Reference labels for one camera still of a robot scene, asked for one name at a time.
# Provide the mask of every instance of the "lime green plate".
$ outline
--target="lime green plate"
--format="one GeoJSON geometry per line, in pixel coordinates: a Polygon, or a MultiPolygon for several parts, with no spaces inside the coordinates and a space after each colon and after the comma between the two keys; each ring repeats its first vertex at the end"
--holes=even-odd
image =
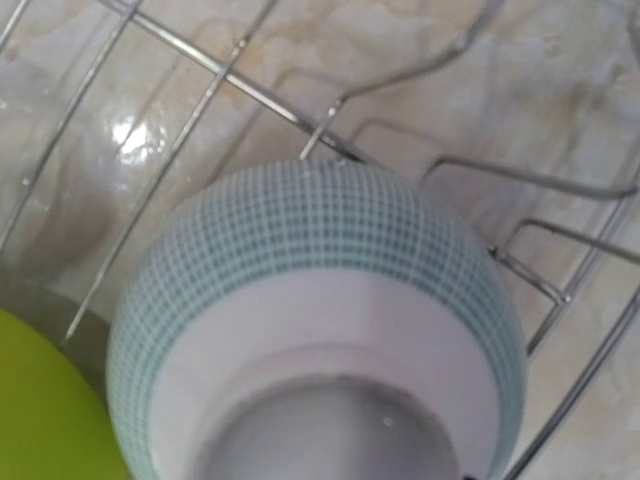
{"type": "Polygon", "coordinates": [[[47,340],[0,310],[0,479],[126,478],[98,396],[47,340]]]}

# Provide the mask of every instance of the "stainless steel dish rack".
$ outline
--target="stainless steel dish rack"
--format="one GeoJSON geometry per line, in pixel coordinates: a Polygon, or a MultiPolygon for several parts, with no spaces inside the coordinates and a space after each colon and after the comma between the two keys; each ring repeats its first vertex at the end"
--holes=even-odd
{"type": "MultiPolygon", "coordinates": [[[[356,97],[370,94],[372,92],[390,87],[400,82],[430,75],[438,70],[446,68],[458,57],[464,55],[474,44],[479,35],[485,30],[487,25],[493,20],[502,7],[504,0],[487,0],[485,7],[481,10],[475,20],[466,31],[460,34],[453,42],[441,50],[439,53],[419,65],[413,65],[406,69],[392,72],[386,76],[373,79],[369,83],[358,85],[353,89],[345,91],[336,98],[335,102],[329,105],[326,113],[319,122],[300,111],[293,105],[288,104],[271,91],[261,87],[250,78],[234,70],[234,65],[243,55],[243,52],[253,40],[264,21],[267,19],[278,0],[268,0],[262,6],[257,17],[250,28],[234,45],[228,58],[220,60],[205,53],[194,44],[185,40],[178,34],[171,31],[167,26],[155,20],[151,16],[138,10],[141,0],[133,3],[125,3],[121,0],[96,0],[104,7],[119,15],[119,20],[109,33],[105,43],[99,50],[98,55],[93,60],[86,75],[80,82],[75,94],[66,105],[64,115],[59,119],[53,134],[49,138],[46,148],[38,159],[37,166],[32,178],[24,183],[22,193],[16,202],[8,221],[0,225],[0,253],[7,246],[18,220],[23,213],[30,196],[34,192],[45,165],[47,164],[58,141],[69,125],[78,106],[87,91],[91,88],[93,81],[100,74],[100,70],[109,57],[114,46],[118,43],[123,32],[127,28],[139,28],[148,35],[160,40],[166,48],[173,49],[184,57],[201,65],[211,72],[211,82],[205,93],[197,102],[197,106],[191,112],[186,123],[183,125],[179,135],[174,140],[171,148],[165,154],[160,168],[149,179],[146,187],[136,205],[127,218],[124,227],[119,232],[115,243],[110,247],[108,254],[95,275],[84,300],[82,301],[75,317],[71,321],[66,335],[61,339],[61,348],[65,348],[69,340],[74,336],[78,325],[87,314],[90,302],[98,289],[101,287],[105,276],[114,264],[123,245],[135,228],[138,220],[145,211],[149,201],[154,196],[158,186],[172,166],[172,163],[189,140],[190,134],[198,124],[204,111],[207,109],[212,98],[225,83],[233,85],[235,88],[252,97],[267,109],[276,113],[299,130],[309,136],[309,141],[300,154],[300,160],[305,161],[311,157],[315,148],[319,144],[332,149],[337,158],[336,161],[355,161],[364,164],[375,165],[384,168],[376,159],[358,149],[353,143],[345,140],[331,130],[331,124],[340,111],[346,107],[348,102],[356,97]]],[[[25,11],[28,9],[31,0],[19,0],[7,23],[2,27],[0,33],[0,54],[7,46],[7,43],[14,32],[16,26],[21,21],[25,11]]],[[[627,31],[636,60],[640,67],[640,18],[638,15],[638,3],[629,9],[627,31]]],[[[541,346],[554,330],[554,327],[562,320],[563,315],[571,307],[572,299],[578,294],[581,288],[587,283],[598,262],[603,255],[613,255],[622,260],[640,265],[640,253],[618,247],[614,238],[620,227],[624,224],[628,216],[634,199],[638,197],[640,185],[640,166],[638,166],[625,185],[613,186],[591,186],[584,183],[577,183],[562,180],[553,176],[534,174],[524,170],[498,166],[480,160],[467,160],[453,156],[442,156],[438,158],[424,173],[422,182],[427,182],[430,176],[439,169],[448,167],[460,167],[486,174],[504,177],[515,182],[533,185],[540,189],[561,192],[566,195],[589,199],[595,202],[613,204],[614,207],[596,236],[589,236],[583,232],[565,228],[562,225],[550,223],[538,218],[524,218],[520,220],[512,230],[507,241],[502,245],[489,245],[490,254],[504,267],[516,274],[525,282],[535,287],[541,295],[551,301],[552,307],[542,321],[538,330],[533,334],[528,343],[528,354],[533,358],[540,350],[541,346]],[[579,266],[572,273],[566,285],[558,286],[548,280],[526,263],[520,261],[511,253],[511,247],[520,235],[529,229],[538,229],[551,232],[554,235],[565,237],[569,240],[588,247],[587,253],[582,258],[579,266]]],[[[595,354],[584,367],[582,373],[575,380],[566,396],[560,402],[556,410],[544,424],[533,441],[518,458],[510,471],[504,477],[505,480],[516,480],[523,476],[527,467],[532,463],[542,448],[547,444],[551,436],[561,426],[563,420],[571,413],[582,394],[590,386],[603,364],[616,350],[621,340],[632,325],[634,319],[640,312],[640,285],[635,290],[632,298],[624,308],[622,314],[614,322],[606,335],[604,341],[599,345],[595,354]]]]}

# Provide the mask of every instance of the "marble countertop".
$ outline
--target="marble countertop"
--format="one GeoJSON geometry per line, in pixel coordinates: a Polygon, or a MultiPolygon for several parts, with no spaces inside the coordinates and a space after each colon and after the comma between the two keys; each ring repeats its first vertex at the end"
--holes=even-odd
{"type": "MultiPolygon", "coordinates": [[[[345,88],[437,51],[481,5],[472,0],[282,0],[237,69],[320,118],[345,88]]],[[[12,6],[0,6],[0,19],[12,6]]],[[[147,0],[141,9],[224,59],[256,4],[147,0]]],[[[619,0],[507,1],[489,31],[454,65],[354,100],[334,129],[412,179],[447,153],[595,185],[622,182],[640,166],[640,69],[625,32],[626,11],[627,2],[619,0]]],[[[5,200],[0,221],[116,21],[96,2],[44,0],[34,2],[18,26],[0,58],[0,199],[5,200]],[[8,160],[13,158],[22,161],[8,160]]],[[[9,249],[14,268],[58,294],[81,299],[126,213],[211,78],[141,29],[127,27],[16,231],[9,249]]],[[[92,309],[111,317],[124,280],[183,199],[231,171],[292,157],[306,139],[225,85],[92,309]]],[[[457,168],[443,169],[425,189],[452,204],[490,242],[503,241],[518,219],[531,214],[594,233],[611,208],[457,168]]],[[[617,238],[636,251],[637,212],[632,209],[617,238]]],[[[526,232],[514,253],[563,284],[584,248],[526,232]]],[[[550,304],[505,275],[531,335],[550,304]]],[[[532,362],[520,449],[562,398],[638,282],[640,269],[606,260],[575,299],[532,362]]],[[[525,478],[637,479],[639,364],[636,325],[525,478]]]]}

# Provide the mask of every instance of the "bowl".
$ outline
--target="bowl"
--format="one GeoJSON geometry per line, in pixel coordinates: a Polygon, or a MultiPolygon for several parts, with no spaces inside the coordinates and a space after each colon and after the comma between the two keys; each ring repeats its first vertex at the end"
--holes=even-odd
{"type": "Polygon", "coordinates": [[[140,480],[493,478],[526,383],[472,231],[395,174],[328,161],[184,204],[118,306],[107,378],[140,480]]]}
{"type": "Polygon", "coordinates": [[[0,389],[0,478],[129,478],[98,395],[52,344],[2,310],[0,389]]]}

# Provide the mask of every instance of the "white bowl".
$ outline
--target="white bowl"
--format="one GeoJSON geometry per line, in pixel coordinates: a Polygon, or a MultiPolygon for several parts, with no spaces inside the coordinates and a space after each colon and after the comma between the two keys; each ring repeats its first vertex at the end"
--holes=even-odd
{"type": "Polygon", "coordinates": [[[524,358],[493,263],[454,215],[381,170],[291,161],[176,213],[119,305],[109,403],[139,480],[371,478],[354,455],[485,480],[516,441],[524,358]],[[367,413],[380,405],[391,439],[367,413]],[[396,442],[388,458],[372,432],[396,442]],[[426,463],[396,455],[411,438],[426,463]]]}

